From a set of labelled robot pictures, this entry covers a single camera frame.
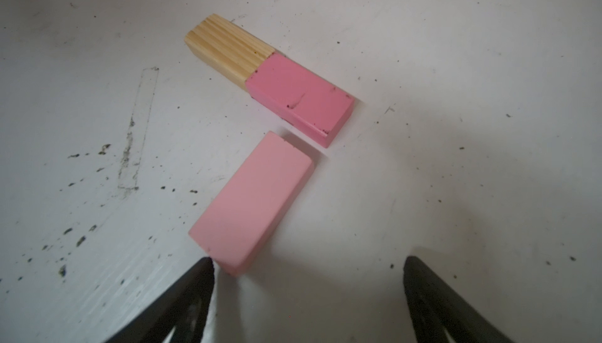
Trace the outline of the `light pink block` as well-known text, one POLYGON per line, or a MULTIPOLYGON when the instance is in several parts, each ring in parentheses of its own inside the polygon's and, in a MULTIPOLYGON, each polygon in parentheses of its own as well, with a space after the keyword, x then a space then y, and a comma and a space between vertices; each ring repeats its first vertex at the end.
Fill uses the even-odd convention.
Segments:
POLYGON ((222 271, 251 266, 314 172, 307 154, 268 132, 201 217, 191 238, 222 271))

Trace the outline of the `natural wood block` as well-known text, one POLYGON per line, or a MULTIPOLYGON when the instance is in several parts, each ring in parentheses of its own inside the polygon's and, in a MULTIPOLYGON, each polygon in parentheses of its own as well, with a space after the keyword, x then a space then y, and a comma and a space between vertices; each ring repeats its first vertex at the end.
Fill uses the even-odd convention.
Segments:
POLYGON ((191 52, 241 89, 276 49, 225 18, 211 14, 189 31, 191 52))

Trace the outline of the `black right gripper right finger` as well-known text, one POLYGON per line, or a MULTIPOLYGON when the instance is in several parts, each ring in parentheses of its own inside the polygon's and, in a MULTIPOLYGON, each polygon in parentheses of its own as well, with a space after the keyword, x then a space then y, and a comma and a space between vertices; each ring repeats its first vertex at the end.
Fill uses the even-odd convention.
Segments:
POLYGON ((404 263, 404 292, 418 342, 505 342, 503 332, 445 283, 420 258, 404 263))

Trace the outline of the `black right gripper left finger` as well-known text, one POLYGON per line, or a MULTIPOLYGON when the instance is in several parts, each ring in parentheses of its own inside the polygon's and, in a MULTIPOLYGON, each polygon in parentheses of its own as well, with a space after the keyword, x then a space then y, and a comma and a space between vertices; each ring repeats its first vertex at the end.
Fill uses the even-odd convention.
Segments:
POLYGON ((213 260, 201 258, 109 342, 199 342, 215 286, 213 260))

